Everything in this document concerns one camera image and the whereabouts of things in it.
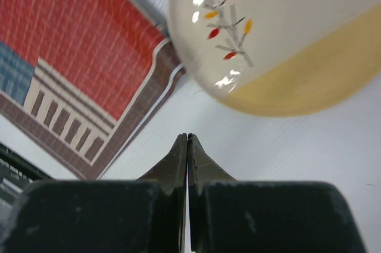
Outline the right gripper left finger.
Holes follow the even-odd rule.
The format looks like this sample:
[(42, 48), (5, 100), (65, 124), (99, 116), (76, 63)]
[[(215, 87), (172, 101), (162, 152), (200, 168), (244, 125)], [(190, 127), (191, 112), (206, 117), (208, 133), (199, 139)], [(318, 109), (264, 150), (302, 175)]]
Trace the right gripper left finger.
[(2, 252), (183, 252), (187, 136), (136, 180), (41, 180), (16, 199)]

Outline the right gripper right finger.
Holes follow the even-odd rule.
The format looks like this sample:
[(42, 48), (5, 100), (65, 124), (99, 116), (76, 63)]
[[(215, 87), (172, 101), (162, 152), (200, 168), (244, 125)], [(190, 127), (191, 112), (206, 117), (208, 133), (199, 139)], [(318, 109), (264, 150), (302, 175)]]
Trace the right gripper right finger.
[(311, 181), (239, 181), (187, 145), (193, 252), (365, 252), (352, 212), (336, 187)]

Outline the patchwork patterned placemat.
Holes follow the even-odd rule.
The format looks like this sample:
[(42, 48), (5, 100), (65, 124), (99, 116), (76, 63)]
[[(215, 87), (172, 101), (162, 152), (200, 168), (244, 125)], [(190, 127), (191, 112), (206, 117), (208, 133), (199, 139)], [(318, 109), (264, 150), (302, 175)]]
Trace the patchwork patterned placemat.
[(147, 0), (1, 0), (1, 116), (98, 179), (184, 74)]

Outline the cream yellow ceramic plate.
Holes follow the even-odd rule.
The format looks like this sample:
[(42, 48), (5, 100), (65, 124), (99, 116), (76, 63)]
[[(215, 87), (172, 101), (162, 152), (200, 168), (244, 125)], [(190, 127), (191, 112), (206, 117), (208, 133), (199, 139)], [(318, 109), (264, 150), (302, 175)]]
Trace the cream yellow ceramic plate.
[(188, 74), (253, 115), (315, 113), (380, 73), (380, 0), (168, 0)]

